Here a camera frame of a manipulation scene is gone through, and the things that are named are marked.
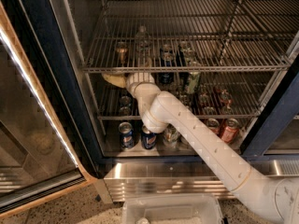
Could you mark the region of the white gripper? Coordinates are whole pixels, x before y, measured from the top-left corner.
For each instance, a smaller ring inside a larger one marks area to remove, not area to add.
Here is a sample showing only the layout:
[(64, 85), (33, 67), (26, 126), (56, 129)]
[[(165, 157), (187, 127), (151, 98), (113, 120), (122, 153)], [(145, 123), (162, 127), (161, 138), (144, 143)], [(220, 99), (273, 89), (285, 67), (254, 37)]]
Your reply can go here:
[[(152, 59), (146, 58), (145, 67), (152, 67)], [(154, 83), (154, 78), (150, 73), (133, 73), (127, 78), (125, 75), (113, 75), (106, 74), (102, 75), (103, 79), (109, 84), (112, 84), (119, 88), (125, 88), (129, 92), (134, 92), (135, 88), (142, 83)]]

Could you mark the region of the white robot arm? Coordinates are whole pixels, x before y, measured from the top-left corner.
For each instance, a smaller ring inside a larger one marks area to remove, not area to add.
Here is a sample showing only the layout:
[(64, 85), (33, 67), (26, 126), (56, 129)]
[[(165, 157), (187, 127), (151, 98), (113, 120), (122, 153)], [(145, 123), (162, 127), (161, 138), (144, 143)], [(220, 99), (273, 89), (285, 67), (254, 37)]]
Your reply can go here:
[(275, 224), (299, 223), (299, 178), (262, 175), (200, 121), (176, 96), (161, 91), (142, 68), (108, 82), (125, 88), (137, 100), (145, 126), (153, 133), (173, 125), (233, 195), (254, 214)]

